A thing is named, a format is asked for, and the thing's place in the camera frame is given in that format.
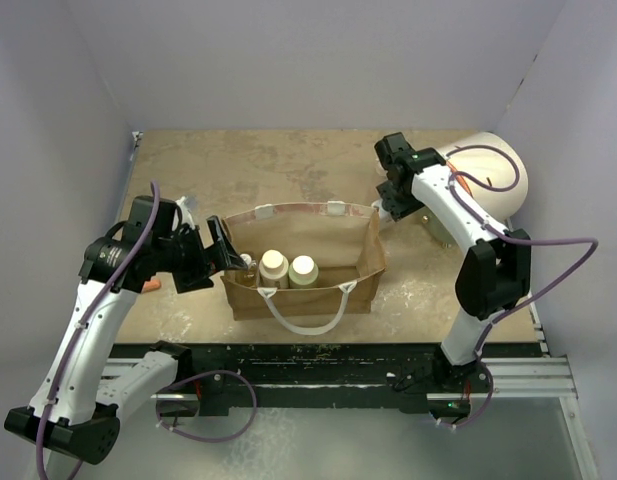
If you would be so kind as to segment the white rectangular bottle grey cap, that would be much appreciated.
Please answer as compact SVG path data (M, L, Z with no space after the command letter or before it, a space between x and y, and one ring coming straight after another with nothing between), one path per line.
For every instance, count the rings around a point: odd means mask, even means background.
M390 223L392 221L392 216L389 211L384 209L381 199L374 201L372 208L376 210L381 223Z

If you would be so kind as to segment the brown burlap canvas bag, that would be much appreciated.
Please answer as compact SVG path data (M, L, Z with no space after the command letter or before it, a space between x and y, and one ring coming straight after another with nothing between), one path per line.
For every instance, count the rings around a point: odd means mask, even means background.
M273 318L302 336L367 314L386 270L377 211L342 201L266 204L222 221L248 267L222 281L237 321Z

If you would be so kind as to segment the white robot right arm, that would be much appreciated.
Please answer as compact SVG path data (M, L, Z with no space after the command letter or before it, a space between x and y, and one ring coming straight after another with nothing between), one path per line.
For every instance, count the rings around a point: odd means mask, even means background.
M529 236L504 223L525 201L525 167L512 147L490 132L420 150L397 132L380 139L374 150L386 173L373 204L381 223L426 212L462 252L455 281L459 311L432 369L440 389L455 391L476 363L488 324L530 289Z

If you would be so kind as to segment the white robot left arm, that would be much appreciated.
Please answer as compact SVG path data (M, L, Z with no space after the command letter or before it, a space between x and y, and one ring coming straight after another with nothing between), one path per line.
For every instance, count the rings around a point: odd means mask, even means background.
M169 273L180 293L210 288L212 275L246 265L224 223L207 220L213 240L204 246L196 226L175 227L173 214L158 215L148 234L145 214L115 224L89 245L72 318L55 360L28 405L11 409L7 431L46 449L92 465L112 450L122 424L153 394L182 392L194 378L192 351L159 341L107 386L100 379L117 333L157 273Z

